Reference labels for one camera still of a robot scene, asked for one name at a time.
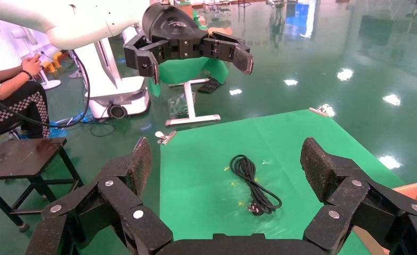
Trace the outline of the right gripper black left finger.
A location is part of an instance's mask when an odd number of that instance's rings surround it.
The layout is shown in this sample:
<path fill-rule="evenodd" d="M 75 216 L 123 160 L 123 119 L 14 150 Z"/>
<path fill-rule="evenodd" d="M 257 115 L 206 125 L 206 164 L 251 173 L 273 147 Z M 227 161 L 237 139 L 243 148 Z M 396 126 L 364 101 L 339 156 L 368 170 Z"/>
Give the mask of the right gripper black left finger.
<path fill-rule="evenodd" d="M 133 151 L 105 164 L 89 183 L 47 205 L 27 254 L 78 254 L 107 227 L 132 254 L 157 254 L 172 231 L 142 201 L 152 170 L 152 150 L 142 137 Z"/>

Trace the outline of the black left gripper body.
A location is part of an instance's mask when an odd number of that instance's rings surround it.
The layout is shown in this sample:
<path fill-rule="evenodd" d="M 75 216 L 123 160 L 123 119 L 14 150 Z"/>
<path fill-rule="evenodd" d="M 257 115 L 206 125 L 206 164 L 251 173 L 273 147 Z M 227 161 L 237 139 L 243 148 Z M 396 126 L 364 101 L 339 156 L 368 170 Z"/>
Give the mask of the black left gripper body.
<path fill-rule="evenodd" d="M 173 5 L 155 3 L 149 6 L 142 19 L 143 31 L 158 61 L 182 60 L 203 56 L 207 31 L 184 11 Z"/>

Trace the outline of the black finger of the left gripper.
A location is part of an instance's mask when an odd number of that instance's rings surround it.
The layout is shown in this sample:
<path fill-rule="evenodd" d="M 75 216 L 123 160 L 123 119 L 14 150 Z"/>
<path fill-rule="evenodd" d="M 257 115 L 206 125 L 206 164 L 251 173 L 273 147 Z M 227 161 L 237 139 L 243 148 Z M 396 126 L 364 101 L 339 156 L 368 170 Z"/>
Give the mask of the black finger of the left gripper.
<path fill-rule="evenodd" d="M 145 35 L 136 35 L 123 46 L 127 67 L 149 77 L 154 84 L 160 81 L 159 65 L 170 59 L 168 40 L 148 41 Z"/>
<path fill-rule="evenodd" d="M 250 75 L 254 57 L 246 41 L 225 33 L 213 32 L 202 40 L 202 55 L 232 63 L 239 71 Z"/>

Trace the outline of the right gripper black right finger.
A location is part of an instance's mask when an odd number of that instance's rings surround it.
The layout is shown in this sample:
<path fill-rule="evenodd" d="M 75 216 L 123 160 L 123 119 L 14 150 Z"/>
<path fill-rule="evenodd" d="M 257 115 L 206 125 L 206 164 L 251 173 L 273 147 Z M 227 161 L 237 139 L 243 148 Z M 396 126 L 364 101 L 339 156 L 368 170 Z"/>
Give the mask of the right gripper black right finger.
<path fill-rule="evenodd" d="M 368 232 L 390 254 L 417 254 L 417 200 L 374 181 L 353 160 L 327 153 L 312 137 L 300 158 L 322 208 L 303 239 L 338 254 L 354 227 Z"/>

